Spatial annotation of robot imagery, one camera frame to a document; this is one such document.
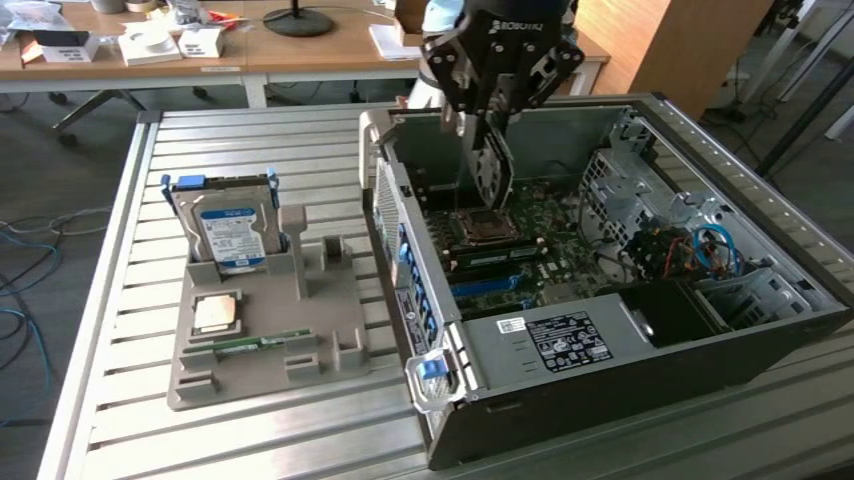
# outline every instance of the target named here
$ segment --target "blue cable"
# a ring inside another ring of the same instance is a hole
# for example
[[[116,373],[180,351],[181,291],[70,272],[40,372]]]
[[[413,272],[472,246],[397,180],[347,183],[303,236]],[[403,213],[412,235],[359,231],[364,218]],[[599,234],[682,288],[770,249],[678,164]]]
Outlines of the blue cable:
[[[38,346],[38,353],[41,353],[41,364],[44,366],[44,387],[42,387],[42,397],[46,397],[48,391],[50,390],[50,365],[48,362],[48,354],[44,349],[44,339],[41,338],[41,332],[38,331],[38,327],[36,323],[29,319],[29,317],[20,312],[18,310],[13,310],[10,308],[0,308],[0,313],[6,313],[9,315],[14,315],[16,317],[22,318],[26,321],[26,326],[32,331],[33,337],[36,337],[36,345]],[[21,413],[18,413],[14,417],[9,417],[5,420],[0,421],[0,428],[5,427],[16,418],[25,416],[30,413],[36,407],[38,406],[38,402],[32,402],[29,408],[26,408]]]
[[[720,234],[720,236],[723,237],[723,242],[726,243],[727,248],[730,249],[732,258],[735,259],[734,260],[735,275],[740,275],[742,262],[738,258],[738,250],[735,249],[735,242],[732,241],[732,235],[730,235],[730,232],[720,225],[714,225],[711,223],[707,223],[706,225],[700,225],[694,230],[694,236],[692,236],[694,252],[696,254],[696,259],[699,260],[699,263],[702,263],[706,268],[711,269],[711,262],[706,259],[706,256],[702,254],[699,235],[703,230],[711,230],[712,232]]]
[[[38,278],[36,278],[32,282],[29,282],[26,285],[24,285],[22,287],[17,288],[16,290],[10,290],[10,289],[0,290],[0,297],[8,297],[13,293],[20,293],[24,290],[26,290],[28,288],[33,287],[45,278],[48,278],[50,276],[50,274],[58,268],[60,253],[58,253],[58,249],[53,245],[48,245],[45,243],[28,243],[28,242],[24,242],[24,241],[18,240],[17,238],[14,238],[13,236],[10,236],[8,233],[5,233],[2,231],[0,231],[0,237],[5,238],[9,242],[12,242],[16,245],[20,245],[21,247],[44,248],[44,249],[49,250],[50,253],[53,254],[53,263],[50,264],[50,267],[48,268],[48,270],[44,272],[44,274]]]

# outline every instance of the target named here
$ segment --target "metal grille table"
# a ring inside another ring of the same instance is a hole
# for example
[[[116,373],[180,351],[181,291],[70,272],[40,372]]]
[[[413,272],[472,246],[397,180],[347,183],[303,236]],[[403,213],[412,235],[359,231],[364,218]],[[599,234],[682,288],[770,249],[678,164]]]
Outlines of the metal grille table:
[[[795,478],[854,455],[846,327],[746,387],[424,470],[360,209],[357,116],[377,107],[388,105],[175,112],[139,124],[40,479]],[[173,412],[165,391],[187,242],[160,176],[267,167],[281,178],[281,202],[307,205],[304,241],[335,233],[352,247],[372,371]]]

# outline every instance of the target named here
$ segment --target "sticker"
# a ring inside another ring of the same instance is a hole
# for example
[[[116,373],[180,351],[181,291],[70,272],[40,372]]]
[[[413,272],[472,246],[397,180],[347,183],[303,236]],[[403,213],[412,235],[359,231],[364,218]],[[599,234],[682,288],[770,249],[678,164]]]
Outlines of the sticker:
[[[528,322],[527,329],[545,368],[552,372],[614,358],[587,312]]]
[[[285,340],[285,337],[261,337],[261,345],[280,345]]]
[[[239,72],[240,67],[201,67],[203,73],[216,73],[216,72]]]
[[[241,345],[239,347],[223,348],[220,350],[216,350],[216,353],[221,355],[229,355],[232,353],[253,352],[255,350],[257,350],[257,345],[252,344]]]
[[[427,344],[427,338],[421,332],[420,321],[415,314],[409,293],[405,290],[397,290],[397,307],[403,314],[403,322],[405,325],[405,332],[408,334],[412,352],[415,355],[424,355],[429,351],[429,345]]]
[[[471,262],[468,262],[468,265],[480,265],[483,263],[501,262],[504,260],[507,260],[507,255],[500,255],[497,257],[487,257],[472,260]]]
[[[505,320],[497,320],[495,325],[497,325],[497,331],[501,332],[501,335],[505,333],[520,332],[524,330],[524,318],[516,317]]]
[[[509,252],[509,258],[529,257],[535,253],[536,253],[536,247],[524,248],[521,250],[513,250],[512,252]]]
[[[255,209],[208,210],[200,217],[213,258],[220,265],[244,268],[264,261],[261,234],[252,230],[257,220]]]

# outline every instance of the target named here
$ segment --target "robotiq logo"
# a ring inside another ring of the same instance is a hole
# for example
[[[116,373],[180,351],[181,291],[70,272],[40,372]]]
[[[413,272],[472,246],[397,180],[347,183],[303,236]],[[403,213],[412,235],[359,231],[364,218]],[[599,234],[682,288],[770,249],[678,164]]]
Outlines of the robotiq logo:
[[[489,35],[499,30],[536,30],[543,31],[541,23],[521,23],[521,22],[501,22],[500,20],[492,20],[492,28],[489,29]]]

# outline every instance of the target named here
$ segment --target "red cable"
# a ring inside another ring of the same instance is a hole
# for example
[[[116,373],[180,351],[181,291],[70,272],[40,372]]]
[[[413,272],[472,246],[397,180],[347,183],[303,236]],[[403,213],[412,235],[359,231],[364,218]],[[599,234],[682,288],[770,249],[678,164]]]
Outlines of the red cable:
[[[682,238],[674,238],[672,242],[670,242],[670,250],[667,251],[667,261],[664,262],[664,276],[662,278],[667,278],[670,275],[670,262],[672,261],[672,249],[676,247],[676,243],[682,240]]]

